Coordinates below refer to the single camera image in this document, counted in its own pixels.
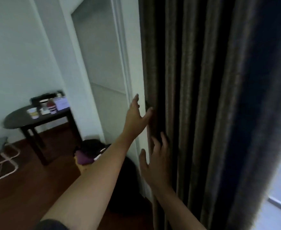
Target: cup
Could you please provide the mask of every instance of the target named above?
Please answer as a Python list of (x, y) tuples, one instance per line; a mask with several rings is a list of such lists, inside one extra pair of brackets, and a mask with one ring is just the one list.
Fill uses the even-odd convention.
[(39, 117), (39, 113), (37, 112), (36, 107), (28, 109), (27, 113), (31, 116), (32, 119), (37, 119)]

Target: curtain fold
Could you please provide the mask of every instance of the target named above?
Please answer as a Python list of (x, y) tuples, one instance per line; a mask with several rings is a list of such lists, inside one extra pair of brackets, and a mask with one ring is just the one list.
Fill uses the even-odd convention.
[[(139, 8), (149, 136), (169, 138), (174, 190), (207, 229), (250, 229), (281, 160), (281, 0)], [(155, 198), (153, 217), (170, 229)]]

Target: dark sleeve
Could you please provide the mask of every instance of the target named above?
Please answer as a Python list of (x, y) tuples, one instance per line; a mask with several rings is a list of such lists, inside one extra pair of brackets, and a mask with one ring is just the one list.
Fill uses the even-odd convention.
[(69, 230), (69, 229), (60, 221), (43, 220), (35, 226), (34, 230)]

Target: table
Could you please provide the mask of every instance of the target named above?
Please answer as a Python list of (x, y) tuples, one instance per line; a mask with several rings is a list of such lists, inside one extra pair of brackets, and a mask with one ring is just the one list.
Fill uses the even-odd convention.
[[(5, 117), (3, 126), (6, 129), (19, 128), (43, 165), (48, 165), (48, 162), (44, 157), (40, 147), (45, 148), (46, 146), (42, 138), (35, 130), (35, 127), (45, 123), (49, 123), (53, 120), (66, 117), (69, 122), (71, 130), (73, 131), (74, 135), (77, 137), (78, 142), (80, 143), (82, 141), (82, 138), (79, 134), (78, 128), (74, 121), (73, 115), (70, 111), (70, 108), (65, 108), (63, 110), (57, 111), (57, 113), (55, 114), (46, 114), (46, 115), (41, 115), (41, 113), (38, 111), (39, 118), (37, 119), (32, 119), (31, 116), (27, 113), (27, 110), (30, 108), (33, 108), (33, 106), (29, 105), (29, 106), (22, 107), (16, 111), (13, 111), (12, 113), (10, 113), (8, 116)], [(28, 130), (32, 131), (33, 137), (30, 135)]]

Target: purple pouch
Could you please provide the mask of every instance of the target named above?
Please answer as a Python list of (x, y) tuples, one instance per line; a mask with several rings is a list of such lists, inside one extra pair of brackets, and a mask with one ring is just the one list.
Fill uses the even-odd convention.
[(92, 164), (95, 162), (93, 158), (87, 157), (81, 150), (77, 150), (75, 156), (77, 157), (77, 163), (79, 165)]

